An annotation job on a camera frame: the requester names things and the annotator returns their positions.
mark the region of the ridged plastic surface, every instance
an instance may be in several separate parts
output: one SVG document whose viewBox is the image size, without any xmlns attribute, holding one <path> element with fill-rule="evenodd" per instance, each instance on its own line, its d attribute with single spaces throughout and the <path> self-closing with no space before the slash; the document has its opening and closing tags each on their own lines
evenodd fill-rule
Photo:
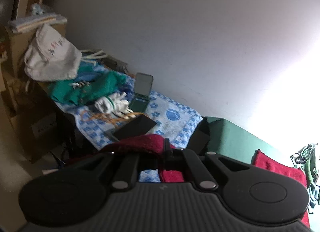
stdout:
<svg viewBox="0 0 320 232">
<path fill-rule="evenodd" d="M 137 183 L 125 193 L 112 194 L 92 218 L 63 228 L 28 223 L 22 232 L 307 232 L 301 222 L 260 227 L 230 214 L 212 193 L 190 183 Z"/>
</svg>

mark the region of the blue cloth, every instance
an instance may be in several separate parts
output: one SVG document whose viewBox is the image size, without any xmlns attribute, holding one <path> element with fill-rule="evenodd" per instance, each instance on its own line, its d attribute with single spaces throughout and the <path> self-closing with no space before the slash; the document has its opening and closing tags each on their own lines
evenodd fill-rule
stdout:
<svg viewBox="0 0 320 232">
<path fill-rule="evenodd" d="M 310 187 L 308 188 L 308 193 L 310 195 L 310 207 L 312 209 L 316 206 L 316 204 L 319 204 L 319 191 L 320 187 L 314 182 L 311 182 Z"/>
<path fill-rule="evenodd" d="M 108 71 L 108 69 L 99 65 L 95 67 L 95 70 Z M 125 76 L 126 82 L 124 86 L 119 89 L 119 92 L 126 92 L 126 99 L 131 101 L 133 98 L 134 79 L 130 76 Z M 112 143 L 106 136 L 106 132 L 113 131 L 114 126 L 112 124 L 107 124 L 99 119 L 86 121 L 91 115 L 99 113 L 94 105 L 78 107 L 57 102 L 56 104 L 63 112 L 72 114 L 75 117 L 77 128 L 96 149 L 101 150 L 107 144 Z M 83 121 L 81 119 L 81 113 L 84 111 L 88 112 L 83 114 Z M 179 148 L 186 148 L 190 136 L 193 134 L 198 123 L 202 120 L 201 115 L 196 110 L 154 90 L 150 92 L 150 103 L 145 113 L 157 123 L 148 133 L 159 134 L 165 138 L 169 138 L 170 143 Z M 160 181 L 158 172 L 154 170 L 141 172 L 140 180 L 147 180 L 149 182 Z"/>
<path fill-rule="evenodd" d="M 79 82 L 79 81 L 95 81 L 99 77 L 102 76 L 102 73 L 97 72 L 97 71 L 83 71 L 79 72 L 78 76 L 73 80 L 74 82 Z"/>
</svg>

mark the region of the white floor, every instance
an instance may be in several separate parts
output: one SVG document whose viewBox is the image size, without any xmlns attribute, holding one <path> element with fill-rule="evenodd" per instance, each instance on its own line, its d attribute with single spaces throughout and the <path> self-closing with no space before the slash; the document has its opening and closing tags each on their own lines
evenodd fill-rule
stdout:
<svg viewBox="0 0 320 232">
<path fill-rule="evenodd" d="M 309 214 L 309 223 L 314 232 L 320 232 L 320 205 L 316 205 L 315 212 Z"/>
<path fill-rule="evenodd" d="M 26 220 L 18 204 L 21 187 L 29 180 L 42 175 L 43 169 L 56 167 L 53 157 L 45 155 L 41 160 L 30 164 L 23 156 L 10 121 L 6 118 L 3 101 L 0 99 L 0 227 L 5 232 L 21 228 Z M 53 150 L 58 157 L 62 147 Z"/>
</svg>

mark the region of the patterned fabric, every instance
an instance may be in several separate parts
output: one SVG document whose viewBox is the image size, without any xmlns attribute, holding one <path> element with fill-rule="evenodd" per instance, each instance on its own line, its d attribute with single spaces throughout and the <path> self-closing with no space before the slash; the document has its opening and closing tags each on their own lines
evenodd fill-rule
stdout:
<svg viewBox="0 0 320 232">
<path fill-rule="evenodd" d="M 307 189 L 310 196 L 310 203 L 308 206 L 309 214 L 313 214 L 313 208 L 316 204 L 320 204 L 320 187 L 315 184 L 315 181 L 319 176 L 319 152 L 317 146 L 318 144 L 309 144 L 299 152 L 290 156 L 295 168 L 301 169 L 307 178 Z"/>
<path fill-rule="evenodd" d="M 133 98 L 134 79 L 126 76 L 126 82 L 119 92 L 126 92 L 126 99 L 131 101 Z M 88 139 L 96 149 L 100 150 L 112 141 L 106 136 L 106 132 L 112 132 L 114 126 L 106 122 L 93 119 L 86 121 L 91 115 L 99 113 L 94 105 L 78 107 L 57 103 L 57 106 L 65 113 L 72 114 L 75 117 L 76 126 L 80 132 Z M 170 139 L 170 143 L 175 147 L 186 148 L 190 136 L 193 134 L 198 123 L 202 120 L 201 115 L 194 109 L 176 102 L 161 93 L 154 90 L 150 93 L 150 103 L 145 111 L 149 118 L 153 119 L 157 125 L 152 128 L 149 134 L 159 134 Z M 141 172 L 140 181 L 160 182 L 157 170 L 146 170 Z"/>
</svg>

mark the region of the open green case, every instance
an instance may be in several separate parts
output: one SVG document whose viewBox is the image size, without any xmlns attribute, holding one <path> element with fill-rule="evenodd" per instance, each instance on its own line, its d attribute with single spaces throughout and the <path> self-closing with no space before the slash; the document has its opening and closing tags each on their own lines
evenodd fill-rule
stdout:
<svg viewBox="0 0 320 232">
<path fill-rule="evenodd" d="M 129 105 L 133 112 L 144 112 L 150 102 L 150 91 L 152 88 L 153 76 L 140 73 L 136 74 L 134 81 L 134 97 Z"/>
</svg>

